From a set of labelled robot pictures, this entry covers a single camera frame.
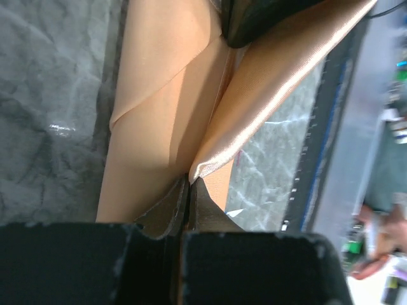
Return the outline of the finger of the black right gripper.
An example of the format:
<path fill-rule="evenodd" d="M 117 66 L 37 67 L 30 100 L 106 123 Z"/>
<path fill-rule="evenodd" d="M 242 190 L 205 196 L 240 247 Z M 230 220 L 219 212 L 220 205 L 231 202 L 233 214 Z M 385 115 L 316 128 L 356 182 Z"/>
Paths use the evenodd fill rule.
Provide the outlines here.
<path fill-rule="evenodd" d="M 230 48 L 243 48 L 295 13 L 320 0 L 226 0 L 221 1 L 221 28 Z"/>

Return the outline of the peach satin napkin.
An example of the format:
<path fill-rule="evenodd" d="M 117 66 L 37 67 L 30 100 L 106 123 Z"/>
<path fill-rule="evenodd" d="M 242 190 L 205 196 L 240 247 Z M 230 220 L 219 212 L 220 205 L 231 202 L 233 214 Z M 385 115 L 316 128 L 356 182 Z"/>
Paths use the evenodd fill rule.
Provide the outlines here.
<path fill-rule="evenodd" d="M 136 220 L 184 175 L 224 207 L 235 155 L 374 5 L 321 1 L 230 48 L 221 2 L 130 1 L 97 222 Z"/>

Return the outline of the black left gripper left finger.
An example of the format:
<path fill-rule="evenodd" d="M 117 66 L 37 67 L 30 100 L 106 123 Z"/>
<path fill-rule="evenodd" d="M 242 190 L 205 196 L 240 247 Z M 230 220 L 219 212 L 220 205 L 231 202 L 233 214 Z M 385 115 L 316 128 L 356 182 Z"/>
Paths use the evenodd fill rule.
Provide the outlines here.
<path fill-rule="evenodd" d="M 180 178 L 132 224 L 1 226 L 1 303 L 175 304 L 189 192 Z"/>

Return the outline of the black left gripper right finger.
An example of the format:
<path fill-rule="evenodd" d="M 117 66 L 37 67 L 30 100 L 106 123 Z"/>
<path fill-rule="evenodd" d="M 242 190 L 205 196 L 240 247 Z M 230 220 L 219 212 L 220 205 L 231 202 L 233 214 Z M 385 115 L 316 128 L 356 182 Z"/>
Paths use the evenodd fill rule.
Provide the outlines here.
<path fill-rule="evenodd" d="M 320 234 L 247 232 L 191 187 L 181 250 L 182 304 L 351 304 L 330 241 Z"/>

